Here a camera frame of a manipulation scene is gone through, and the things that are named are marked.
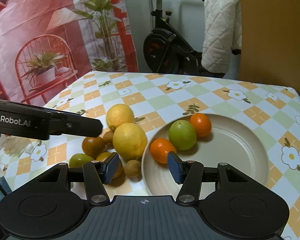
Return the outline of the orange yellow tomato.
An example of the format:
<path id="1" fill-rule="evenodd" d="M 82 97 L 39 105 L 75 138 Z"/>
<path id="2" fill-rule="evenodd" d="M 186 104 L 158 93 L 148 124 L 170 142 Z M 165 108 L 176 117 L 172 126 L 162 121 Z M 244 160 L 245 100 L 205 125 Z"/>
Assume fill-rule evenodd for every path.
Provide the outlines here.
<path id="1" fill-rule="evenodd" d="M 107 159 L 113 155 L 111 152 L 103 152 L 99 154 L 96 158 L 96 161 L 103 163 L 101 165 L 101 174 L 105 182 L 110 183 L 111 180 L 116 179 L 123 171 L 123 166 L 119 156 L 116 158 Z"/>

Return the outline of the green tomato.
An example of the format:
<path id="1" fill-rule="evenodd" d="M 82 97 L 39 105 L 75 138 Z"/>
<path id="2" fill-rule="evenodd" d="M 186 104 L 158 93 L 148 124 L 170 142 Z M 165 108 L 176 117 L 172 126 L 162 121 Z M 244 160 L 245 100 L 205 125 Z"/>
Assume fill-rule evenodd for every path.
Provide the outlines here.
<path id="1" fill-rule="evenodd" d="M 196 144 L 196 131 L 188 121 L 180 119 L 171 125 L 169 140 L 177 150 L 186 151 Z"/>
<path id="2" fill-rule="evenodd" d="M 84 153 L 74 154 L 69 161 L 70 168 L 81 168 L 83 164 L 93 161 L 94 158 Z"/>

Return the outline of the dark orange tomato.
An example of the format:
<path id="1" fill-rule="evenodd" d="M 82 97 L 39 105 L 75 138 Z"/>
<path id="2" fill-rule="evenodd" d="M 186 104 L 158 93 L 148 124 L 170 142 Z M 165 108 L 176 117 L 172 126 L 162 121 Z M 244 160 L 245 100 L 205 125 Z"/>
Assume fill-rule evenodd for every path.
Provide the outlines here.
<path id="1" fill-rule="evenodd" d="M 82 150 L 83 152 L 96 159 L 97 156 L 104 152 L 106 149 L 106 144 L 101 137 L 86 137 L 82 142 Z"/>

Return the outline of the green tomato front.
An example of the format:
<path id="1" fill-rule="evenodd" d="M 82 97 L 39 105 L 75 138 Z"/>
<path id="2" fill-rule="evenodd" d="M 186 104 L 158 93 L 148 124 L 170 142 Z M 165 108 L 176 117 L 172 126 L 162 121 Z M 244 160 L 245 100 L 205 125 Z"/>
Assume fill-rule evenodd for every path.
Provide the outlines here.
<path id="1" fill-rule="evenodd" d="M 171 125 L 169 140 L 177 150 L 186 151 L 196 144 L 196 131 L 188 121 L 180 119 Z"/>

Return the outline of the bright orange tomato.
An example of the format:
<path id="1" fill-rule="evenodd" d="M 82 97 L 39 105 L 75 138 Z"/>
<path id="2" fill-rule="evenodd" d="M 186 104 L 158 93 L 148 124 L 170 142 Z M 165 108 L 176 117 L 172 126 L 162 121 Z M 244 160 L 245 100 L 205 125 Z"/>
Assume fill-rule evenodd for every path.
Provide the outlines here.
<path id="1" fill-rule="evenodd" d="M 150 144 L 149 151 L 153 159 L 161 164 L 167 164 L 167 157 L 170 152 L 177 153 L 177 149 L 165 138 L 153 140 Z"/>

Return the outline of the yellow lemon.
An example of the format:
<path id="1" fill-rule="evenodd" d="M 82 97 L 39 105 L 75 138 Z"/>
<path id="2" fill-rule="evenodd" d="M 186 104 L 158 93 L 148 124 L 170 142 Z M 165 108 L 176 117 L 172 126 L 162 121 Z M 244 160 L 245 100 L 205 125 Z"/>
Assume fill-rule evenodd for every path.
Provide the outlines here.
<path id="1" fill-rule="evenodd" d="M 125 104 L 113 105 L 106 113 L 107 125 L 113 132 L 122 124 L 134 123 L 134 120 L 132 109 Z"/>
<path id="2" fill-rule="evenodd" d="M 114 132 L 113 146 L 124 161 L 139 160 L 147 146 L 146 133 L 134 123 L 122 124 Z"/>

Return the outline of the clear plastic wrapper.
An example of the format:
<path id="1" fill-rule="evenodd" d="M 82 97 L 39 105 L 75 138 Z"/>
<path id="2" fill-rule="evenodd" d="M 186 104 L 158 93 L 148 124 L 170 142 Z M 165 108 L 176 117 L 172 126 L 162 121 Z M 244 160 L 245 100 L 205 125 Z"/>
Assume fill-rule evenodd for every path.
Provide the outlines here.
<path id="1" fill-rule="evenodd" d="M 9 136 L 2 144 L 4 153 L 11 156 L 20 156 L 23 153 L 31 153 L 34 149 L 34 139 Z"/>

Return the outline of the small brown longan front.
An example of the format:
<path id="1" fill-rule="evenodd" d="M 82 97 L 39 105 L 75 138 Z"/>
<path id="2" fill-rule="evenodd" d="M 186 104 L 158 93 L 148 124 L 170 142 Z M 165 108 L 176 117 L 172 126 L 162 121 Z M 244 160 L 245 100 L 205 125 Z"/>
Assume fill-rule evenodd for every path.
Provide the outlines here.
<path id="1" fill-rule="evenodd" d="M 126 163 L 124 171 L 128 178 L 136 178 L 141 174 L 141 163 L 138 160 L 130 160 Z"/>

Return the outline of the small brown longan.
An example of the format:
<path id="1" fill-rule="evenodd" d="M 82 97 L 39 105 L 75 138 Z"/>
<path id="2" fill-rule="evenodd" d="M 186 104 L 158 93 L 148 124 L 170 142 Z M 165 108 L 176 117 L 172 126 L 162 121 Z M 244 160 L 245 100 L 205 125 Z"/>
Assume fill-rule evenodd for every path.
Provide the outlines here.
<path id="1" fill-rule="evenodd" d="M 136 178 L 141 174 L 141 163 L 138 160 L 130 160 L 126 163 L 124 171 L 128 178 Z"/>
<path id="2" fill-rule="evenodd" d="M 112 145 L 113 144 L 113 135 L 114 132 L 113 131 L 107 131 L 104 135 L 103 135 L 103 140 L 104 143 L 106 145 Z"/>

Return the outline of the small brown longan rear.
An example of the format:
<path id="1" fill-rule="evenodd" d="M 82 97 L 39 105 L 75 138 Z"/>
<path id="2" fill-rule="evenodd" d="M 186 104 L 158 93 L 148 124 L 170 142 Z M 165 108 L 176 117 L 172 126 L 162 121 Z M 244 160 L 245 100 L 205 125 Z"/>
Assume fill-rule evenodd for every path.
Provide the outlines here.
<path id="1" fill-rule="evenodd" d="M 113 131 L 107 131 L 104 135 L 103 135 L 103 140 L 104 143 L 106 145 L 112 145 L 113 144 L 113 135 L 114 132 Z"/>

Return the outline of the beige round plate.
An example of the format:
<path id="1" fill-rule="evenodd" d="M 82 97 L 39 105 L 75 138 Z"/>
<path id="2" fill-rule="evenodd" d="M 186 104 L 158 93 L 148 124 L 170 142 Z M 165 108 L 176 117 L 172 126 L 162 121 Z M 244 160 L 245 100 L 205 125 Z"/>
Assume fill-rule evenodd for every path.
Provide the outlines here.
<path id="1" fill-rule="evenodd" d="M 199 138 L 190 150 L 179 151 L 181 160 L 198 161 L 205 167 L 228 163 L 266 186 L 269 179 L 268 156 L 258 136 L 232 118 L 217 114 L 208 114 L 208 118 L 212 123 L 211 133 Z M 149 148 L 144 151 L 141 172 L 151 195 L 178 195 L 181 186 L 174 182 L 166 164 L 153 159 Z"/>

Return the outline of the red printed backdrop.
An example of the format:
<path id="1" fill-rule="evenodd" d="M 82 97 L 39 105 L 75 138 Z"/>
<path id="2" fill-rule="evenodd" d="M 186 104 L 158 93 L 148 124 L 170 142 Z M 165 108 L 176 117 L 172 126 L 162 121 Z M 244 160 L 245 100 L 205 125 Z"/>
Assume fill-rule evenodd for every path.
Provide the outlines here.
<path id="1" fill-rule="evenodd" d="M 124 0 L 0 0 L 0 99 L 44 105 L 92 70 L 139 70 Z"/>

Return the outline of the black exercise bike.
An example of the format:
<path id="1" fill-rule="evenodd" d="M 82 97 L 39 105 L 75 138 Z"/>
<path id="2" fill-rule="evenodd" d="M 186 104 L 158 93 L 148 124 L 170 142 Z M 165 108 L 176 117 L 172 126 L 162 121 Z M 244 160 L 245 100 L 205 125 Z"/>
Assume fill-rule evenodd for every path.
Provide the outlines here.
<path id="1" fill-rule="evenodd" d="M 143 55 L 153 73 L 194 74 L 223 78 L 201 64 L 202 51 L 197 51 L 170 24 L 171 11 L 163 11 L 162 0 L 156 0 L 156 9 L 151 11 L 154 27 L 143 43 Z"/>

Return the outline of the white quilted blanket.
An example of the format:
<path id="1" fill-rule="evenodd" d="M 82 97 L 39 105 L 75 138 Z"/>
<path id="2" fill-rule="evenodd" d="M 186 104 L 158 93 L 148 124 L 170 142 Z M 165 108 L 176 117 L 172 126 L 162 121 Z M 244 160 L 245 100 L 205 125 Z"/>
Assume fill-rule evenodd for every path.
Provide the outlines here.
<path id="1" fill-rule="evenodd" d="M 204 2 L 204 42 L 201 64 L 214 74 L 226 74 L 232 53 L 242 49 L 240 0 L 202 0 Z"/>

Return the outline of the wooden board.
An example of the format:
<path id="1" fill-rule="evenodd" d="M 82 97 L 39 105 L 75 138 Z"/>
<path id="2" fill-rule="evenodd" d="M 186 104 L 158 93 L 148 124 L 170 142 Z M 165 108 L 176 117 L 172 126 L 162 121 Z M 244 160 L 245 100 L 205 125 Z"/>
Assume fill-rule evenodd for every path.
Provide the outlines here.
<path id="1" fill-rule="evenodd" d="M 239 79 L 294 88 L 300 95 L 300 0 L 240 0 Z"/>

